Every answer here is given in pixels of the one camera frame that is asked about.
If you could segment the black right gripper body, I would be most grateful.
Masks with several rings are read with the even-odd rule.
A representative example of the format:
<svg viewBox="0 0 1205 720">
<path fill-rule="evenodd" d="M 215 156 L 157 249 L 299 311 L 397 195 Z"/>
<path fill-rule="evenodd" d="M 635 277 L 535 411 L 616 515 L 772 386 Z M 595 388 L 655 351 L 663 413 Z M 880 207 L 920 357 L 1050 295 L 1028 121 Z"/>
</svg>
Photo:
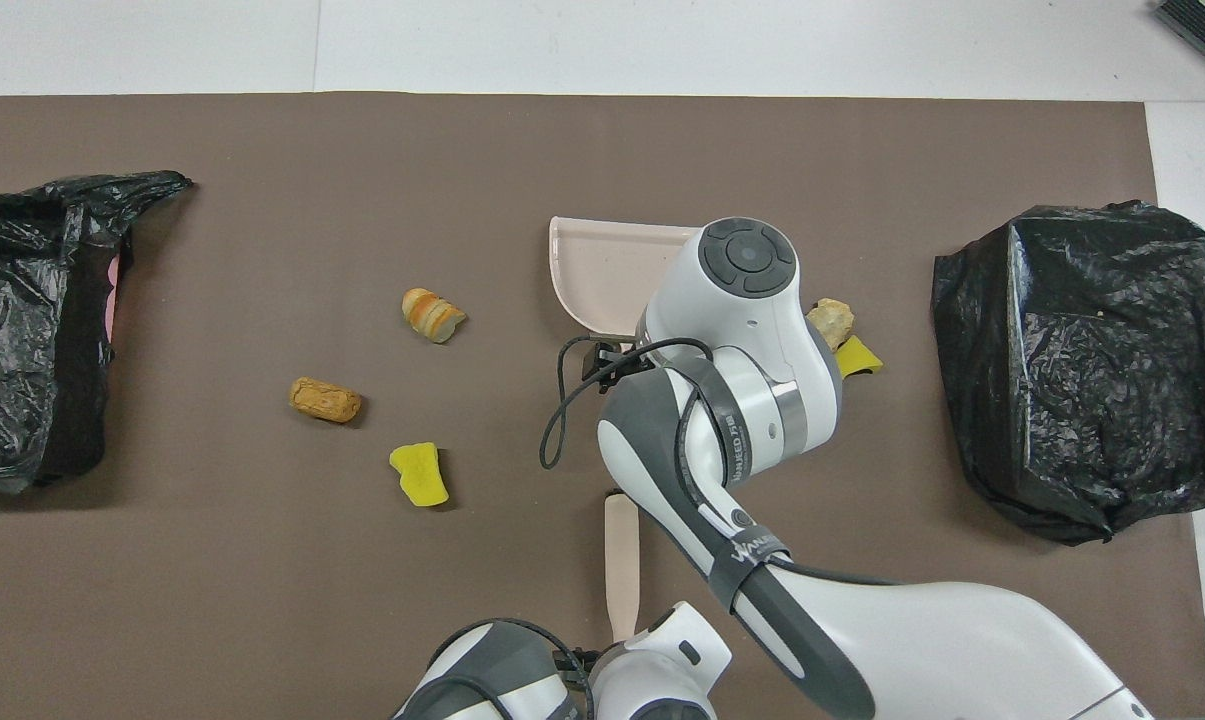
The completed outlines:
<svg viewBox="0 0 1205 720">
<path fill-rule="evenodd" d="M 588 340 L 588 343 L 590 347 L 582 362 L 582 382 L 609 368 L 605 374 L 598 374 L 596 384 L 616 386 L 621 378 L 631 373 L 631 362 L 627 361 L 629 343 L 619 340 Z"/>
</svg>

